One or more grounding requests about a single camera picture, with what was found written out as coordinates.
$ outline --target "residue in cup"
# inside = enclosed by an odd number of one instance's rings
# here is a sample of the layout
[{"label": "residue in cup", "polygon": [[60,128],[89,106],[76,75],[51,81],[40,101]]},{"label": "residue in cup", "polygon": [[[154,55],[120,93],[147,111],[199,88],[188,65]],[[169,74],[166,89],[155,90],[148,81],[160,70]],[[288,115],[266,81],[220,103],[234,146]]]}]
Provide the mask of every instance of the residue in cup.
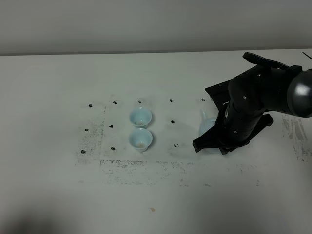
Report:
[{"label": "residue in cup", "polygon": [[145,123],[141,120],[141,121],[137,121],[136,125],[137,126],[143,126],[143,125],[145,125]]},{"label": "residue in cup", "polygon": [[137,148],[142,149],[145,148],[145,144],[143,142],[136,145]]}]

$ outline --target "robotic arm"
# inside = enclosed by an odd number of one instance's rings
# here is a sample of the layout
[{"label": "robotic arm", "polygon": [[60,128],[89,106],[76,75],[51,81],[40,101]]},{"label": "robotic arm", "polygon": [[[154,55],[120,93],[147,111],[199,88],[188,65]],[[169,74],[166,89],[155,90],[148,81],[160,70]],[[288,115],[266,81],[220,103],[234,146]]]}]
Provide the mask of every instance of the robotic arm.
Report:
[{"label": "robotic arm", "polygon": [[196,152],[219,148],[222,154],[249,144],[273,119],[267,111],[312,117],[312,69],[302,71],[246,52],[255,67],[232,80],[206,88],[219,114],[215,126],[193,141]]}]

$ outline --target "table surface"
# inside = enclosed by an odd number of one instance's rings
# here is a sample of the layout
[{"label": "table surface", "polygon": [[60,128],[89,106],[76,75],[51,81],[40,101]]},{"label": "table surface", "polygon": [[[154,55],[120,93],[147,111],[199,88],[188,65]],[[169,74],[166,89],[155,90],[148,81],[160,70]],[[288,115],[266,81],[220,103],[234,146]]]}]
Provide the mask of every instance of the table surface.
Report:
[{"label": "table surface", "polygon": [[[254,53],[306,70],[302,51]],[[243,53],[0,57],[0,220],[31,210],[74,233],[312,233],[312,120],[272,112],[232,153],[192,147],[200,110],[217,116],[205,88],[251,68]],[[138,106],[153,112],[143,153],[128,143]]]}]

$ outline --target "dirty stain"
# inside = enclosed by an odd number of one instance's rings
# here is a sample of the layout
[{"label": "dirty stain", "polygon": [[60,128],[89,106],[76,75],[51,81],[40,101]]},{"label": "dirty stain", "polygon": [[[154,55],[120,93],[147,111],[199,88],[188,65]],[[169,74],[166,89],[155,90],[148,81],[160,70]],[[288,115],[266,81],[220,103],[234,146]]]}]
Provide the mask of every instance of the dirty stain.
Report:
[{"label": "dirty stain", "polygon": [[104,136],[104,117],[100,116],[86,125],[88,129],[81,133],[76,151],[77,164],[89,164],[94,160],[100,160],[100,150]]},{"label": "dirty stain", "polygon": [[283,137],[291,141],[297,160],[308,161],[312,156],[308,138],[301,119],[295,116],[282,115]]},{"label": "dirty stain", "polygon": [[188,187],[187,171],[193,170],[194,165],[167,161],[101,160],[100,168],[108,184],[153,186],[175,182],[177,186]]}]

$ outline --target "light blue cup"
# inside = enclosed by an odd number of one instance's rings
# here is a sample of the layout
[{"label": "light blue cup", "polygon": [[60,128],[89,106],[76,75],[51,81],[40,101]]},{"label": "light blue cup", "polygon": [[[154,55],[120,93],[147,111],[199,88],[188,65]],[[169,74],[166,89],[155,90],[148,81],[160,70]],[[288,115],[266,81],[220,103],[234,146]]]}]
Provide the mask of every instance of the light blue cup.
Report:
[{"label": "light blue cup", "polygon": [[135,108],[130,113],[129,120],[137,128],[147,128],[152,120],[152,112],[144,107]]},{"label": "light blue cup", "polygon": [[137,128],[133,130],[129,135],[129,143],[137,151],[144,152],[151,145],[153,141],[153,135],[145,128]]}]

